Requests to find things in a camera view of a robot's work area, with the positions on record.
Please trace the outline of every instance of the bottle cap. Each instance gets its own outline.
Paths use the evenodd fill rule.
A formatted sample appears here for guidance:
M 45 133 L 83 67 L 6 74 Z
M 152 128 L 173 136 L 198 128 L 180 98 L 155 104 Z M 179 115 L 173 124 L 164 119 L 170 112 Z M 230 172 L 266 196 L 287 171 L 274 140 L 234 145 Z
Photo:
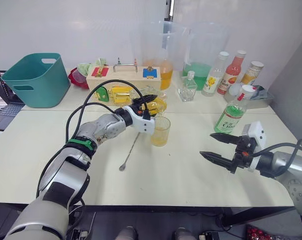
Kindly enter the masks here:
M 246 98 L 251 98 L 256 91 L 256 87 L 252 85 L 243 85 L 241 89 L 241 93 L 244 93 Z
M 226 60 L 228 57 L 229 57 L 229 53 L 227 52 L 227 51 L 222 51 L 222 52 L 220 52 L 220 54 L 219 54 L 219 59 L 221 59 L 221 60 Z
M 195 76 L 195 72 L 194 71 L 188 71 L 187 72 L 187 77 L 193 78 L 194 76 Z
M 246 55 L 246 51 L 244 50 L 238 50 L 236 54 L 238 58 L 245 58 L 245 55 Z
M 260 61 L 252 61 L 251 66 L 262 70 L 262 68 L 264 67 L 264 64 L 262 64 Z

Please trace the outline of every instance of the basket handle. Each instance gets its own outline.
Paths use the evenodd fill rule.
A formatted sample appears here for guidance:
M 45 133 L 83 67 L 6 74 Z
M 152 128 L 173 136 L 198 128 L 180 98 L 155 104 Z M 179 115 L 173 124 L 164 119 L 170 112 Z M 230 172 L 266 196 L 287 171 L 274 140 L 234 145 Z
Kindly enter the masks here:
M 30 85 L 14 85 L 13 86 L 15 91 L 33 91 L 34 88 Z
M 42 58 L 41 62 L 44 64 L 54 64 L 56 62 L 56 59 L 54 58 Z

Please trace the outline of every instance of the orange beverage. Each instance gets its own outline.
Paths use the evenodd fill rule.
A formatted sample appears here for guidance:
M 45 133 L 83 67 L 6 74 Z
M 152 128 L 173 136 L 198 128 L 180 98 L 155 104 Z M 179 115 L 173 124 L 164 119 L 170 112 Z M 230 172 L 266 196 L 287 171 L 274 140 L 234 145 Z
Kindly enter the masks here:
M 160 67 L 161 72 L 161 90 L 167 89 L 172 80 L 173 65 L 168 60 L 159 63 L 158 59 L 149 59 L 143 62 L 143 66 Z
M 160 63 L 161 90 L 167 89 L 171 84 L 173 65 L 170 61 L 164 60 Z

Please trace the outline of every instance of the clear plastic pitcher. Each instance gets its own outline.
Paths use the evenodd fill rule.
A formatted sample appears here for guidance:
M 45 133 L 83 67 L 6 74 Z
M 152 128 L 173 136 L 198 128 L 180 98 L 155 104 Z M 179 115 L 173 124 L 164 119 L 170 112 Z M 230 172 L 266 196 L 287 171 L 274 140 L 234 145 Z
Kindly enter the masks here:
M 226 26 L 213 22 L 198 22 L 190 26 L 184 59 L 183 76 L 194 71 L 197 90 L 202 90 L 207 75 L 219 52 L 229 38 Z
M 143 23 L 131 33 L 137 64 L 160 67 L 162 90 L 170 86 L 173 69 L 183 68 L 187 34 L 185 27 L 170 21 Z

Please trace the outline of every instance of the clear glass cup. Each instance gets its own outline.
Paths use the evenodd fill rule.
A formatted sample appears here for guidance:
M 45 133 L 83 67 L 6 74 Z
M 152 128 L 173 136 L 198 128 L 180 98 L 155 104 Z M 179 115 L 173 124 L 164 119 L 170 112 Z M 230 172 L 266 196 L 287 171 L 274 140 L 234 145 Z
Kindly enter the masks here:
M 155 117 L 155 130 L 151 136 L 151 143 L 154 146 L 162 147 L 167 143 L 171 122 L 164 116 Z

